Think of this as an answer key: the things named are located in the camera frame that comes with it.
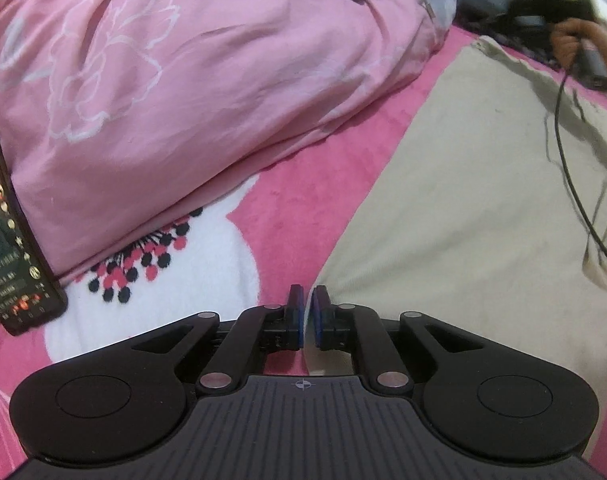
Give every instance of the pink blanket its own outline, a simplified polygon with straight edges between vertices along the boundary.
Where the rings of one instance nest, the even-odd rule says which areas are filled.
[[[291,283],[309,290],[437,78],[472,39],[453,29],[407,88],[169,224],[147,238],[141,252],[110,258],[79,276],[67,288],[70,309],[61,319],[19,338],[0,327],[0,476],[24,459],[8,400],[27,374],[200,310],[232,319],[247,306],[283,301]],[[144,252],[150,255],[146,265]],[[128,277],[132,269],[136,280]],[[276,354],[268,370],[305,371],[299,353]],[[592,462],[607,475],[607,418]]]
[[[421,0],[0,0],[0,138],[58,276],[414,79]]]

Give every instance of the smartphone screen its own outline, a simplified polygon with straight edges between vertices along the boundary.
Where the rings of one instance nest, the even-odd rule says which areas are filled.
[[[60,316],[67,297],[14,194],[0,146],[0,322],[12,335]]]

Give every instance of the bed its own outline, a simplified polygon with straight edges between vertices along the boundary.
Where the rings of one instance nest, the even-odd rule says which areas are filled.
[[[55,257],[58,270],[72,269],[67,313],[17,338],[0,326],[0,478],[25,457],[8,402],[28,374],[194,312],[235,319],[250,306],[282,302],[292,283],[311,290],[437,79],[474,40],[452,28],[419,76],[380,85],[333,135],[284,150],[275,164],[266,158],[264,169],[236,187],[228,183],[234,189],[212,203],[192,201],[198,206],[184,205],[181,214],[170,208],[162,227],[133,230],[122,250],[104,251],[90,269],[79,272]],[[284,352],[266,371],[300,375],[307,368],[301,352]],[[591,462],[607,475],[607,415]]]

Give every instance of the black dot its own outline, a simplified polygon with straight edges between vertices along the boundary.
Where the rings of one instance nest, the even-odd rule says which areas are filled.
[[[95,278],[94,280],[91,280],[90,283],[88,283],[88,290],[90,292],[96,292],[99,290],[99,280],[98,278]]]
[[[104,301],[106,301],[106,303],[110,303],[113,297],[114,289],[112,287],[106,288],[106,290],[104,290]]]
[[[163,253],[157,260],[157,265],[161,267],[161,269],[165,269],[170,265],[170,255],[168,253]]]
[[[119,303],[128,303],[129,299],[130,299],[130,287],[124,286],[119,291]]]
[[[185,224],[179,224],[174,228],[176,236],[186,236],[188,231],[190,231],[190,224],[187,222]]]
[[[139,271],[136,267],[131,267],[128,269],[128,272],[125,273],[125,279],[128,280],[129,283],[136,282],[137,278],[139,278]]]
[[[172,243],[172,235],[170,233],[163,233],[158,243],[168,247]]]

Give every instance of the red dot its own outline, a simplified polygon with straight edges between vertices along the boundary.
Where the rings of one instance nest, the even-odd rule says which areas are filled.
[[[173,246],[177,251],[181,251],[186,248],[187,238],[185,236],[180,236],[176,240],[174,240]]]
[[[149,282],[153,282],[155,280],[155,278],[157,277],[158,274],[158,269],[156,265],[151,265],[146,267],[145,269],[145,277],[148,279]]]

